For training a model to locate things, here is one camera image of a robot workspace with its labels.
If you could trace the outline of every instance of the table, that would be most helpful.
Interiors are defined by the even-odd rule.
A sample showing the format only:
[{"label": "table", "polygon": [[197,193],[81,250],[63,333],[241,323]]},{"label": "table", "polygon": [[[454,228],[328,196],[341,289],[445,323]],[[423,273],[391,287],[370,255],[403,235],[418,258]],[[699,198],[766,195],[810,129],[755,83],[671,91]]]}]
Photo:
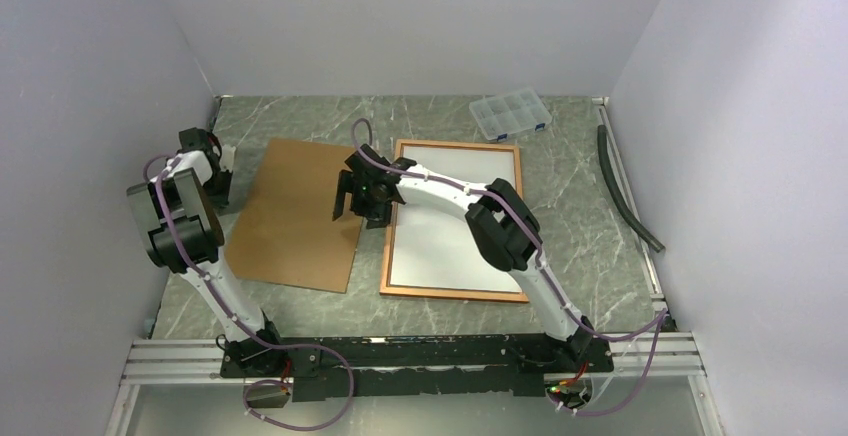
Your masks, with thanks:
[{"label": "table", "polygon": [[[483,142],[468,104],[482,96],[234,97],[221,105],[215,134],[238,147],[229,235],[271,138],[351,146],[350,126],[371,120],[374,148],[391,159],[399,138]],[[549,128],[519,137],[524,197],[539,219],[551,266],[571,300],[605,331],[628,331],[653,318],[644,256],[616,212],[596,152],[592,100],[542,98]],[[332,208],[327,208],[328,217]],[[385,336],[541,331],[528,304],[389,297],[379,294],[385,230],[360,236],[346,294],[242,281],[283,336]],[[212,311],[170,275],[154,338],[213,338]]]}]

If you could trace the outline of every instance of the brown cardboard panel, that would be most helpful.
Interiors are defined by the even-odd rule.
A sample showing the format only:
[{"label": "brown cardboard panel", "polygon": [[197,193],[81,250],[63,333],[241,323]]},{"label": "brown cardboard panel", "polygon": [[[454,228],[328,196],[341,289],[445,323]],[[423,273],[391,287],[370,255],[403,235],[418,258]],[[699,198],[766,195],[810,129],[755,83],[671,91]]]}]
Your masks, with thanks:
[{"label": "brown cardboard panel", "polygon": [[225,254],[241,279],[344,293],[362,218],[332,221],[353,148],[272,139]]}]

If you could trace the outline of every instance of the brown board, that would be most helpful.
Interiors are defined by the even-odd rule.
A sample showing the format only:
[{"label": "brown board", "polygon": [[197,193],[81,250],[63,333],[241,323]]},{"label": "brown board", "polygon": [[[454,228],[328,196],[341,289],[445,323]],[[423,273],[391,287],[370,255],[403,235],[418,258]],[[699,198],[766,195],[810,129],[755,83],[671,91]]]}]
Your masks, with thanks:
[{"label": "brown board", "polygon": [[226,258],[241,279],[344,293],[362,218],[332,221],[353,148],[272,139],[233,228]]},{"label": "brown board", "polygon": [[[412,157],[410,155],[409,150],[413,149],[413,148],[422,148],[422,149],[428,148],[428,149],[434,149],[434,150],[446,150],[448,152],[454,153],[454,154],[451,155],[451,158],[452,158],[453,161],[458,161],[459,162],[458,164],[460,164],[460,165],[464,165],[464,163],[468,163],[468,161],[465,161],[465,160],[462,160],[462,159],[453,159],[455,157],[458,157],[459,153],[469,153],[469,152],[471,152],[471,153],[479,152],[480,154],[486,153],[486,152],[492,152],[491,154],[506,153],[505,156],[508,156],[508,158],[506,158],[506,159],[510,160],[509,171],[512,173],[511,175],[509,175],[509,176],[511,176],[509,179],[511,179],[514,182],[514,186],[515,186],[515,189],[518,192],[518,194],[519,195],[522,194],[521,160],[520,160],[519,150],[518,150],[517,146],[499,145],[499,144],[495,145],[495,144],[476,144],[476,143],[454,143],[454,142],[444,142],[444,141],[417,141],[417,140],[400,139],[400,140],[397,141],[395,156],[396,157],[400,157],[400,156]],[[441,173],[445,174],[446,176],[459,177],[459,179],[468,180],[468,178],[460,177],[460,174],[453,173],[452,170],[449,167],[447,167],[446,169],[441,169],[440,167],[432,166],[433,162],[428,162],[428,161],[423,160],[423,159],[418,159],[418,161],[420,163],[422,163],[424,166],[428,166],[428,164],[429,164],[430,165],[429,169],[436,171],[436,172],[441,172]],[[468,167],[463,168],[463,171],[467,172],[467,170],[469,170]],[[504,177],[506,179],[507,175],[506,174],[500,174],[500,175],[498,175],[498,177]],[[393,295],[393,296],[427,297],[427,298],[469,299],[469,300],[482,300],[482,301],[504,301],[504,302],[515,302],[515,303],[526,303],[527,302],[527,296],[524,293],[521,292],[521,290],[520,290],[520,288],[518,288],[517,284],[515,284],[514,281],[511,280],[511,278],[509,278],[505,274],[499,273],[499,272],[497,272],[497,270],[494,270],[494,268],[488,267],[488,265],[482,260],[482,257],[479,257],[479,253],[476,253],[476,251],[477,251],[476,247],[466,248],[466,250],[463,252],[463,254],[471,254],[471,256],[469,256],[469,258],[479,258],[480,261],[478,263],[482,264],[483,267],[485,267],[486,270],[495,271],[495,275],[497,277],[503,277],[505,280],[513,283],[515,285],[514,290],[505,291],[505,290],[492,290],[492,289],[487,289],[487,290],[467,289],[467,288],[466,289],[458,289],[457,287],[448,288],[448,287],[441,287],[441,286],[438,286],[438,285],[433,286],[433,285],[429,285],[429,284],[428,285],[409,285],[409,284],[401,283],[400,280],[402,278],[397,277],[396,274],[395,274],[395,278],[393,279],[393,277],[392,277],[393,276],[393,270],[399,269],[399,268],[395,267],[395,261],[396,261],[396,259],[398,259],[397,258],[398,254],[396,254],[396,251],[398,250],[398,245],[396,243],[398,242],[397,237],[398,237],[398,233],[400,232],[399,231],[400,228],[398,227],[398,225],[400,224],[399,211],[400,211],[400,207],[397,204],[395,204],[394,208],[393,208],[393,213],[392,213],[392,224],[387,228],[387,232],[386,232],[386,243],[385,243],[384,252],[383,252],[383,271],[382,271],[382,277],[381,277],[381,280],[380,280],[380,294]],[[468,234],[467,227],[464,227],[464,225],[461,222],[457,223],[457,224],[458,224],[458,227],[454,228],[454,229],[457,230],[457,232],[451,233],[450,236],[447,236],[447,239],[451,239],[454,236],[457,237],[457,238],[460,238],[460,239],[467,238],[468,241],[466,241],[466,242],[468,242],[471,246],[473,246],[473,240],[471,239],[470,234]],[[417,234],[421,235],[421,239],[412,241],[411,245],[405,246],[406,249],[404,250],[403,254],[409,254],[410,252],[414,253],[415,257],[412,258],[412,259],[416,262],[421,263],[421,264],[413,264],[412,265],[413,267],[416,268],[416,272],[425,273],[425,274],[435,274],[436,272],[438,272],[439,276],[449,276],[449,277],[457,276],[457,277],[462,278],[463,282],[464,282],[464,280],[470,280],[471,278],[470,278],[470,274],[468,272],[466,272],[464,276],[459,276],[459,275],[455,274],[455,270],[458,268],[458,266],[452,267],[452,268],[441,268],[441,270],[436,268],[436,266],[438,266],[438,265],[435,265],[431,269],[428,269],[428,267],[426,267],[427,265],[425,263],[427,261],[433,261],[433,260],[437,259],[437,258],[428,259],[426,257],[423,257],[427,253],[426,249],[429,247],[429,244],[427,243],[427,241],[429,239],[434,239],[434,240],[446,239],[446,230],[447,229],[449,229],[447,226],[438,226],[438,227],[428,227],[427,230],[422,231],[420,227],[415,227],[414,231]],[[458,245],[455,244],[455,243],[456,243],[456,241],[454,241],[451,244],[448,244],[448,246],[458,247]],[[449,259],[449,255],[447,254],[448,252],[440,253],[441,256],[442,256],[442,259],[445,259],[445,260]],[[468,263],[472,263],[468,259],[462,259],[462,261],[463,262],[467,261]],[[477,267],[477,268],[480,267],[480,264],[477,264],[477,263],[472,263],[472,264],[475,264],[474,267]],[[488,273],[481,273],[481,276],[485,277],[486,274],[488,274]]]}]

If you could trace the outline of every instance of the metal frame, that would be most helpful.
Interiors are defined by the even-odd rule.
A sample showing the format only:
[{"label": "metal frame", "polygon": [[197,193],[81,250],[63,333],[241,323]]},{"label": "metal frame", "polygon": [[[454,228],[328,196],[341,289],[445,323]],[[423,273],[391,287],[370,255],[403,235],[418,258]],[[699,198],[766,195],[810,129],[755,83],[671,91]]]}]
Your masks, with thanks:
[{"label": "metal frame", "polygon": [[[621,162],[618,146],[609,124],[606,104],[608,98],[593,98],[598,123],[609,130],[610,156],[616,180],[633,214],[638,218],[633,193]],[[645,282],[651,292],[654,312],[668,309],[656,268],[648,246],[631,230],[643,256]],[[634,342],[611,343],[616,376],[636,378],[642,374],[651,346],[651,335],[646,334]],[[125,436],[129,429],[139,390],[145,385],[246,385],[255,379],[223,379],[218,374],[223,351],[214,340],[136,340],[130,349],[106,436]],[[571,374],[547,374],[546,381],[561,380]],[[692,398],[706,436],[723,436],[724,428],[716,410],[701,356],[692,333],[661,333],[657,353],[648,374],[657,377],[687,377]]]}]

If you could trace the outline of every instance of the clear plastic container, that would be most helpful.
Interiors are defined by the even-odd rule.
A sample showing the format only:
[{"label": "clear plastic container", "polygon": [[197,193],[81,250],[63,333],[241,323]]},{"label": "clear plastic container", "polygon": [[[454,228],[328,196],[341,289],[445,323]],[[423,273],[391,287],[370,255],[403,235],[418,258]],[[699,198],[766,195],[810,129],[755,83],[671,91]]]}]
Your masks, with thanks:
[{"label": "clear plastic container", "polygon": [[532,88],[483,98],[469,104],[468,109],[489,141],[500,142],[527,131],[541,131],[553,120]]}]

